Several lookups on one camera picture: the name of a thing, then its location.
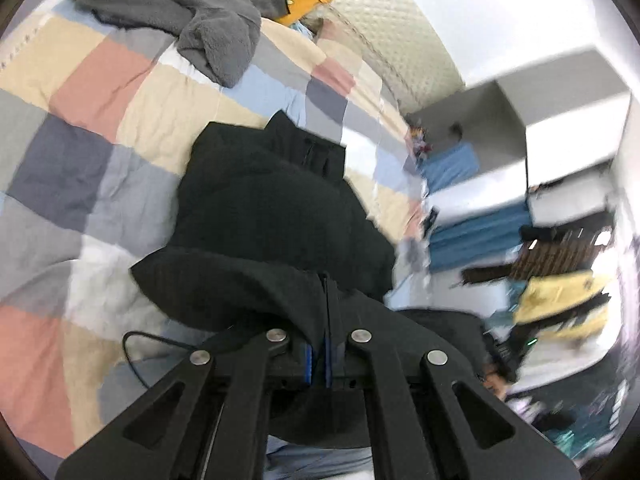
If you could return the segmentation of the black puffer jacket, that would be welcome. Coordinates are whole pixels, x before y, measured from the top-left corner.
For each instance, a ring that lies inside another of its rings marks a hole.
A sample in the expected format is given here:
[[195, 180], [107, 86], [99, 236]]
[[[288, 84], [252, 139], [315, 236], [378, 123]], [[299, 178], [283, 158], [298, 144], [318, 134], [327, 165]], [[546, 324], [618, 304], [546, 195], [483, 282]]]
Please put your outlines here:
[[477, 377], [489, 361], [474, 315], [385, 311], [395, 248], [345, 180], [345, 155], [284, 113], [260, 129], [212, 122], [196, 138], [179, 183], [174, 232], [130, 270], [145, 296], [185, 326], [303, 335], [316, 363], [312, 386], [277, 397], [271, 431], [317, 448], [364, 443], [361, 401], [328, 387], [322, 344], [329, 306], [383, 313], [398, 330], [432, 330]]

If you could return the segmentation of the person's blue jeans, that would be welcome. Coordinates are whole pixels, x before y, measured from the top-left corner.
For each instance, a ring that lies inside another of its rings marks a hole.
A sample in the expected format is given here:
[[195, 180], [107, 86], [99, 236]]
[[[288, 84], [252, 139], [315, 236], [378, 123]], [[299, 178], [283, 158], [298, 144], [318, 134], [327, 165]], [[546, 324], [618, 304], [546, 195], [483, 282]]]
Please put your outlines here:
[[373, 467], [370, 448], [312, 448], [269, 437], [264, 479], [324, 479]]

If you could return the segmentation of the yellow hanging garment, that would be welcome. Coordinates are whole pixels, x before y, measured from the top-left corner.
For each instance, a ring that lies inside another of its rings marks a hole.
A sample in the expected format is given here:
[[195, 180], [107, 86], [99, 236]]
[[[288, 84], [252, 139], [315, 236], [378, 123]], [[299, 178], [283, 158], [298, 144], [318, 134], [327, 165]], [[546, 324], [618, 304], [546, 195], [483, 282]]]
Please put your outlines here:
[[600, 334], [608, 322], [608, 281], [591, 271], [531, 278], [513, 313], [509, 338], [584, 340]]

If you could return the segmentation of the blue curtain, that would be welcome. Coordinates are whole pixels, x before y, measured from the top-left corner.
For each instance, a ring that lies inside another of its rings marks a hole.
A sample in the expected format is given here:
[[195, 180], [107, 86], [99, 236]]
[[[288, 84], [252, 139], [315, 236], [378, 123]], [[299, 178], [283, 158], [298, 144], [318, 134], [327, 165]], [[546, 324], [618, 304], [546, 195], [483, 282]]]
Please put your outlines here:
[[466, 266], [516, 247], [521, 244], [521, 227], [532, 223], [529, 206], [523, 200], [449, 226], [439, 226], [428, 238], [430, 272]]

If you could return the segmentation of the blue covered chair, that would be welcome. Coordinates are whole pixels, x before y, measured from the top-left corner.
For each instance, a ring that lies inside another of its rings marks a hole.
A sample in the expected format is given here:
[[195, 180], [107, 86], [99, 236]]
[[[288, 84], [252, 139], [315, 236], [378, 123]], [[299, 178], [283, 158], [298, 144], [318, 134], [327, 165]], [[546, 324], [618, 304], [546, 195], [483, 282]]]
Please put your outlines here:
[[418, 167], [428, 192], [436, 193], [476, 176], [480, 171], [480, 161], [471, 143], [460, 142], [453, 148], [421, 160]]

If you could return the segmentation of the grey white wardrobe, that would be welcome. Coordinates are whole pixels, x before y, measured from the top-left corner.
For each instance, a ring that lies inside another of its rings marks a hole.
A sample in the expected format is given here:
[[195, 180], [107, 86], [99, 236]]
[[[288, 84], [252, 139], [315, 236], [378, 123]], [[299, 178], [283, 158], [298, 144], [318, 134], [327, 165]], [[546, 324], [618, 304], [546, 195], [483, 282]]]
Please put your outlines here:
[[630, 90], [597, 50], [583, 50], [484, 82], [411, 114], [431, 134], [460, 131], [478, 173], [427, 203], [442, 224], [524, 200], [539, 185], [612, 159]]

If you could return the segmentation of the patchwork checked duvet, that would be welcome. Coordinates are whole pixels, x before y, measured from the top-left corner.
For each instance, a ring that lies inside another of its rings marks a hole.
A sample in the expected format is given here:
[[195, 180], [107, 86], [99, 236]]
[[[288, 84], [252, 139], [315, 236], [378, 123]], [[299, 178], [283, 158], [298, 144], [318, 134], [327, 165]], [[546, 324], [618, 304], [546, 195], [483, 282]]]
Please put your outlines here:
[[262, 24], [233, 88], [209, 81], [155, 29], [118, 29], [46, 0], [1, 45], [1, 414], [46, 478], [141, 393], [127, 358], [172, 322], [129, 270], [168, 240], [191, 146], [210, 122], [260, 128], [285, 112], [343, 144], [346, 178], [401, 240], [422, 183], [407, 126], [353, 50]]

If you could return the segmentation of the checked pillow at headboard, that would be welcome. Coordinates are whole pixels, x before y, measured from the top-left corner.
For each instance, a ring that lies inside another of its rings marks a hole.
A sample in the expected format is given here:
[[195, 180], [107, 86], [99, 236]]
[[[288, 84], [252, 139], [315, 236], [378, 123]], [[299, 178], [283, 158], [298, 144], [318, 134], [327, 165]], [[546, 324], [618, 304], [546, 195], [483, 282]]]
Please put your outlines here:
[[300, 22], [314, 34], [315, 42], [320, 39], [333, 40], [350, 50], [361, 50], [358, 30], [329, 4], [318, 4]]

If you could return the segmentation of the grey fleece garment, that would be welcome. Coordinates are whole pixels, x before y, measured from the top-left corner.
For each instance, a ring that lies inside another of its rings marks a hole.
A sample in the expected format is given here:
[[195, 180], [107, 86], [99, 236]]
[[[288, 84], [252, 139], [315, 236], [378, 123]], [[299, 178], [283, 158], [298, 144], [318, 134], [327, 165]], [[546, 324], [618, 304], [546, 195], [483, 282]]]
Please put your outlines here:
[[78, 8], [120, 28], [154, 28], [215, 84], [234, 87], [254, 58], [262, 19], [290, 14], [288, 0], [75, 0]]

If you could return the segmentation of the cream quilted headboard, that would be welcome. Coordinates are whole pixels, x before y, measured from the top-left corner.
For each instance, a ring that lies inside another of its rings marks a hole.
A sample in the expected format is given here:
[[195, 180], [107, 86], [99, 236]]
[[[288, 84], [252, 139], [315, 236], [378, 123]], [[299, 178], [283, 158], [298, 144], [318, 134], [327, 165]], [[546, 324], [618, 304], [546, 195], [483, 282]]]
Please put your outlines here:
[[355, 51], [381, 76], [404, 113], [445, 99], [464, 82], [413, 0], [332, 0], [358, 32]]

